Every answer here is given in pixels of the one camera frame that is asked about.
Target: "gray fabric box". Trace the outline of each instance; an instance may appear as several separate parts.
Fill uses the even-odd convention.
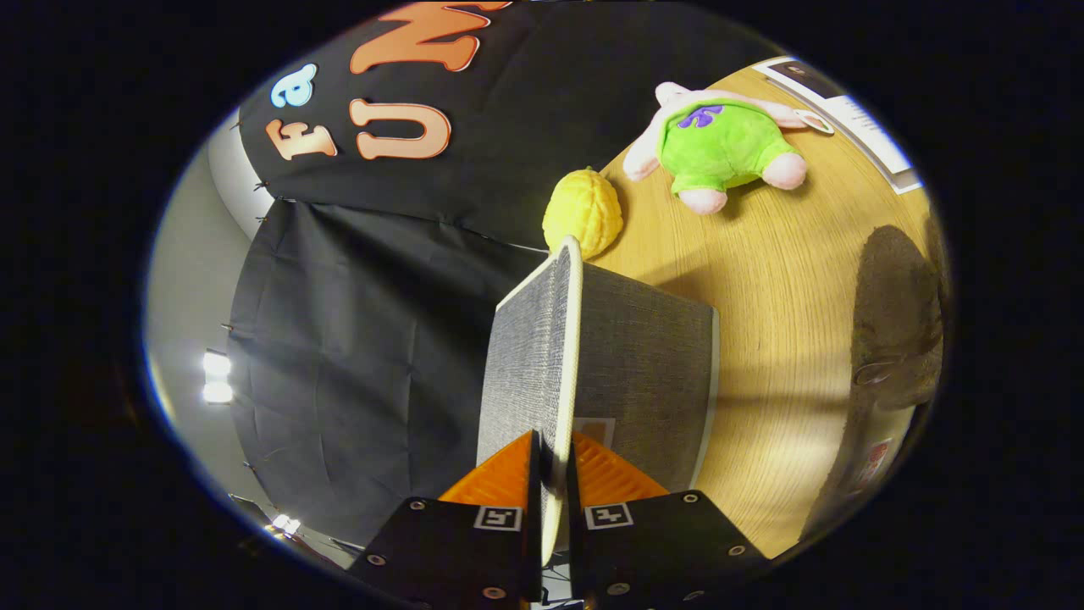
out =
[[[573,418],[671,492],[695,485],[714,412],[718,313],[584,264],[568,236],[496,308],[477,464],[528,430],[543,442],[543,562],[557,540]]]

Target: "pink plush toy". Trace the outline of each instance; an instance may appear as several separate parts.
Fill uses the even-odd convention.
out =
[[[805,127],[793,108],[732,91],[689,91],[674,82],[655,89],[659,109],[624,157],[635,182],[660,164],[674,174],[671,187],[697,213],[726,205],[726,189],[763,178],[779,189],[805,179],[805,159],[779,127]]]

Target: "yellow plush toy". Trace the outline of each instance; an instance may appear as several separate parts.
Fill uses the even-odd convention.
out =
[[[551,251],[560,247],[565,235],[572,235],[580,242],[583,258],[606,249],[623,226],[617,191],[591,167],[572,171],[557,182],[542,218],[542,232]]]

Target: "wooden table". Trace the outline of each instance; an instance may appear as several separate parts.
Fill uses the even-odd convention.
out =
[[[713,88],[808,107],[751,67]],[[591,260],[719,310],[720,395],[697,488],[767,557],[798,542],[839,449],[866,237],[894,224],[929,258],[922,189],[898,195],[840,132],[785,137],[809,163],[805,183],[731,189],[710,216],[671,195],[673,177],[661,167],[638,183],[625,178],[625,148],[603,170],[625,226]],[[911,414],[879,425],[902,439]]]

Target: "orange letter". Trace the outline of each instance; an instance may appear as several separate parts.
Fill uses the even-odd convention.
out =
[[[444,113],[422,104],[366,104],[365,100],[350,102],[350,120],[358,127],[370,120],[415,120],[425,131],[421,138],[377,138],[362,131],[358,133],[358,152],[372,160],[378,156],[401,158],[429,158],[448,147],[452,124]]]
[[[335,142],[332,140],[332,134],[327,132],[326,127],[317,125],[312,128],[312,133],[302,134],[308,128],[309,126],[305,122],[291,122],[283,127],[282,121],[276,118],[268,122],[264,130],[268,132],[271,141],[274,142],[274,147],[279,150],[279,154],[286,160],[294,158],[294,155],[297,154],[317,152],[322,152],[327,156],[338,154],[338,150],[335,148]]]
[[[464,36],[452,42],[426,42],[441,36],[486,27],[489,20],[456,11],[454,7],[478,7],[496,11],[512,2],[415,2],[380,17],[382,22],[408,22],[406,25],[365,42],[353,51],[350,72],[361,74],[376,64],[391,62],[440,62],[451,72],[470,64],[478,52],[478,39]]]

